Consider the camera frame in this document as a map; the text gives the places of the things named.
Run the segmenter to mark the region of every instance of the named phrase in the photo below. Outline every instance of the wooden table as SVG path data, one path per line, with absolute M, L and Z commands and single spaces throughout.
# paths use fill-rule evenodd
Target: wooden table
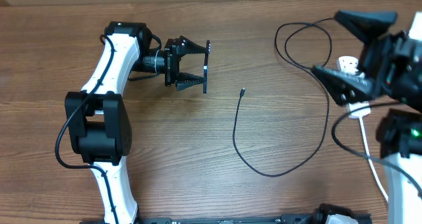
M 280 173 L 317 147 L 326 100 L 318 84 L 280 60 L 277 27 L 314 22 L 338 9 L 395 10 L 393 31 L 408 28 L 421 0 L 289 0 L 225 3 L 122 4 L 0 8 L 0 223 L 78 223 L 104 214 L 90 171 L 67 170 L 54 156 L 65 121 L 68 91 L 90 78 L 103 46 L 98 36 L 111 20 L 146 22 L 154 34 L 211 40 L 208 93 L 202 86 L 176 92 L 163 77 L 128 82 L 124 100 L 133 130 L 128 158 L 132 193 L 143 217 L 249 217 L 311 212 L 321 202 L 371 213 L 386 223 L 386 204 L 367 162 L 333 143 L 280 178 L 252 172 L 233 149 L 231 133 L 242 87 L 237 144 L 260 171 Z M 328 67 L 342 55 L 358 56 L 361 43 L 335 22 Z M 296 27 L 279 34 L 279 44 Z M 310 29 L 289 44 L 300 63 L 314 65 L 328 53 L 326 36 Z M 186 56 L 181 71 L 202 74 L 202 55 Z M 332 102 L 329 129 L 345 111 Z M 375 128 L 387 109 L 365 118 L 371 151 Z M 338 131 L 362 150 L 359 123 Z M 61 155 L 81 164 L 66 133 Z M 381 167 L 377 167 L 385 183 Z

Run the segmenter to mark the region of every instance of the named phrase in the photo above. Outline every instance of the cable tip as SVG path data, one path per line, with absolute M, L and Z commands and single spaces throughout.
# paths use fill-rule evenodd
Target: cable tip
M 242 90 L 240 91 L 240 97 L 245 95 L 245 92 L 246 92 L 246 88 L 242 88 Z

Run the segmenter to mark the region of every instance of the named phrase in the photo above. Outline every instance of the white power strip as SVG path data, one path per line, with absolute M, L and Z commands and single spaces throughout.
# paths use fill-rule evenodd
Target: white power strip
M 357 72 L 357 64 L 358 64 L 358 60 L 355 57 L 351 57 L 351 56 L 343 56 L 338 58 L 337 60 L 337 67 L 339 71 L 345 72 L 345 73 L 349 73 L 349 74 L 356 74 Z M 363 73 L 361 73 L 359 75 L 360 77 L 364 77 L 365 75 Z M 353 111 L 355 109 L 359 109 L 365 106 L 368 106 L 369 102 L 365 101 L 365 102 L 357 102 L 357 103 L 353 103 L 347 104 L 347 111 Z M 368 148 L 368 142 L 367 142 L 367 135 L 365 132 L 365 127 L 363 124 L 363 117 L 370 114 L 371 113 L 371 108 L 365 108 L 365 109 L 361 109 L 359 111 L 353 112 L 349 115 L 350 119 L 359 119 L 359 124 L 361 125 L 361 132 L 362 132 L 362 139 L 363 139 L 363 145 L 365 147 L 365 153 L 366 155 L 370 155 L 369 153 L 369 148 Z M 385 197 L 385 200 L 388 202 L 388 195 L 385 192 L 385 189 L 382 187 L 382 184 L 378 178 L 377 175 L 377 171 L 375 171 L 375 167 L 373 162 L 369 159 L 368 160 L 369 163 L 369 167 L 371 168 L 371 171 L 374 174 L 374 178 L 375 181 L 377 182 L 378 187 L 380 188 L 380 191 L 382 192 L 382 195 Z

